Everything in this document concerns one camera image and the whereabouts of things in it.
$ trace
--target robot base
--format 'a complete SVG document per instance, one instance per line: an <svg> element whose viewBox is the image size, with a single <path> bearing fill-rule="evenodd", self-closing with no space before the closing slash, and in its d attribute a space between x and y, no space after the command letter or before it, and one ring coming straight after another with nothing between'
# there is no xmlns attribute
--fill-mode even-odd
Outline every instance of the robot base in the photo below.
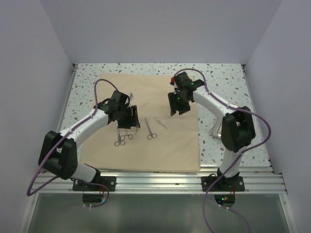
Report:
<svg viewBox="0 0 311 233"><path fill-rule="evenodd" d="M231 192L235 188L236 192L245 191L243 177L239 176L240 173L233 177L223 177L218 181L210 190L211 192ZM221 175L221 171L217 170L217 176L203 176L201 177L202 191L206 192L208 187Z"/></svg>

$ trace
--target forceps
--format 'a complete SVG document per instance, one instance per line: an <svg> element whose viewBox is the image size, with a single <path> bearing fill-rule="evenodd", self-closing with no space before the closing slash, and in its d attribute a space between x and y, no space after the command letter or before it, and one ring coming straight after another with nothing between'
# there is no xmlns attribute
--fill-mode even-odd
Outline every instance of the forceps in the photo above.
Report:
<svg viewBox="0 0 311 233"><path fill-rule="evenodd" d="M140 119L139 125L141 125L141 122L142 122L142 119ZM138 128L136 128L136 130L135 130L135 134L134 134L134 135L136 135L136 134L137 134L137 131L138 131Z"/></svg>
<svg viewBox="0 0 311 233"><path fill-rule="evenodd" d="M156 117L154 117L154 120L155 120L157 123L159 123L160 125L162 125L164 128L169 129L169 128L167 128L160 120L158 120Z"/></svg>
<svg viewBox="0 0 311 233"><path fill-rule="evenodd" d="M120 135L120 129L117 127L118 132L118 140L115 142L115 146L118 147L119 145L124 146L125 145L125 136Z"/></svg>
<svg viewBox="0 0 311 233"><path fill-rule="evenodd" d="M129 134L127 132L127 129L125 129L125 133L124 133L124 137L126 137L126 136L128 137L128 139L132 139L133 138L133 135L131 133Z"/></svg>
<svg viewBox="0 0 311 233"><path fill-rule="evenodd" d="M148 140L151 140L151 139L153 139L153 138L156 138L156 137L157 137L157 134L151 132L149 123L148 123L148 121L147 121L146 118L145 118L145 122L146 122L146 125L147 125L147 128L148 128L148 131L149 131L149 135L147 135L147 139L148 139Z"/></svg>

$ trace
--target black mounting bracket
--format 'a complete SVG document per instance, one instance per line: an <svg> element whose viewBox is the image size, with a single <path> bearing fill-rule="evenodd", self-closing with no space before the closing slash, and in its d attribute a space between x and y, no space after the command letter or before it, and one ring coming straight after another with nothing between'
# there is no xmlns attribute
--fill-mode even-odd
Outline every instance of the black mounting bracket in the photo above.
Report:
<svg viewBox="0 0 311 233"><path fill-rule="evenodd" d="M208 187L220 176L219 169L217 171L218 176L202 176L201 185L202 191L206 192ZM244 192L245 186L243 177L239 176L239 173L232 178L225 178L218 181L211 189L211 192L231 192L235 189L236 192Z"/></svg>
<svg viewBox="0 0 311 233"><path fill-rule="evenodd" d="M97 183L105 185L109 189L109 192L114 192L116 189L117 178L115 176L100 176L97 179ZM100 191L101 187L97 185L87 185L78 181L78 184L73 183L72 190L80 192L95 192Z"/></svg>

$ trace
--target scissors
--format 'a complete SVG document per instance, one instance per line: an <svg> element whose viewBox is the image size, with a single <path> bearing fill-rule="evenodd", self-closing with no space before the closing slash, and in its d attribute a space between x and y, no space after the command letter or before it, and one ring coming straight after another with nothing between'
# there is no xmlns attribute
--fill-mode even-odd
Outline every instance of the scissors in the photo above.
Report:
<svg viewBox="0 0 311 233"><path fill-rule="evenodd" d="M126 137L126 136L128 137L128 139L132 139L133 138L133 135L131 133L129 134L127 132L127 129L125 129L125 134L124 134L124 137Z"/></svg>
<svg viewBox="0 0 311 233"><path fill-rule="evenodd" d="M147 121L146 118L145 118L145 122L146 122L146 125L147 125L147 128L148 128L148 131L149 131L149 135L147 135L147 139L148 139L148 140L151 140L151 139L153 139L153 138L156 138L156 137L157 137L157 134L151 132L149 123L148 123L148 121Z"/></svg>
<svg viewBox="0 0 311 233"><path fill-rule="evenodd" d="M118 140L115 142L115 146L118 147L119 145L124 146L125 145L125 136L120 135L120 129L117 127L118 132Z"/></svg>
<svg viewBox="0 0 311 233"><path fill-rule="evenodd" d="M140 119L139 125L141 125L141 122L142 122L142 119ZM138 131L138 128L136 128L136 130L135 130L135 134L134 134L134 135L136 135L136 134L137 134L137 131Z"/></svg>

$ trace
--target surgical scissors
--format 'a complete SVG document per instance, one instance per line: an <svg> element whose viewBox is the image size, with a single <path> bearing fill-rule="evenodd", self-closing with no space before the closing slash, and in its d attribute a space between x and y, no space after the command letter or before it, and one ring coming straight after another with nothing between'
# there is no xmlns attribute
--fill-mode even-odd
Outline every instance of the surgical scissors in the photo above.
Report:
<svg viewBox="0 0 311 233"><path fill-rule="evenodd" d="M126 136L128 137L128 139L133 139L133 135L131 133L129 134L127 132L127 129L125 129L125 133L124 133L124 137L126 137Z"/></svg>
<svg viewBox="0 0 311 233"><path fill-rule="evenodd" d="M157 137L157 134L151 132L149 123L148 123L148 121L147 121L146 118L145 118L145 122L146 122L146 125L147 125L147 128L148 128L148 131L149 131L149 135L147 135L147 139L148 139L148 140L151 140L151 139L153 139L153 138L156 138L156 137Z"/></svg>
<svg viewBox="0 0 311 233"><path fill-rule="evenodd" d="M118 147L119 145L124 146L125 145L125 136L120 135L120 129L117 126L117 132L118 132L118 140L115 142L115 146Z"/></svg>

